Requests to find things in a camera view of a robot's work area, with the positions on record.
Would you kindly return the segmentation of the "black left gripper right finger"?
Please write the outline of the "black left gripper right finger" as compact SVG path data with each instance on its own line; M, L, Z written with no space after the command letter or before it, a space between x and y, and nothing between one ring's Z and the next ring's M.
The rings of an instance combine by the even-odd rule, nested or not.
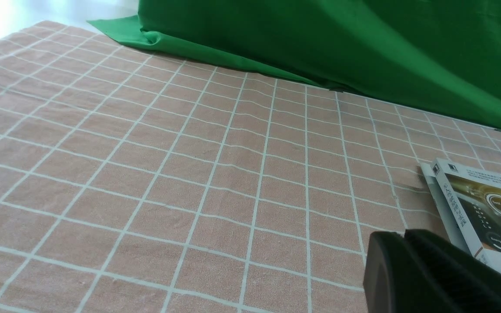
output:
M501 313L501 273L429 230L404 236L462 313Z

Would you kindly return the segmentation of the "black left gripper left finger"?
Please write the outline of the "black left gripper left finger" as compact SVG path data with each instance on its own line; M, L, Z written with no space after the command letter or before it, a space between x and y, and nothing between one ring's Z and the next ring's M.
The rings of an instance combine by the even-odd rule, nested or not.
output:
M443 307L426 267L398 233L370 235L363 288L370 313L437 313Z

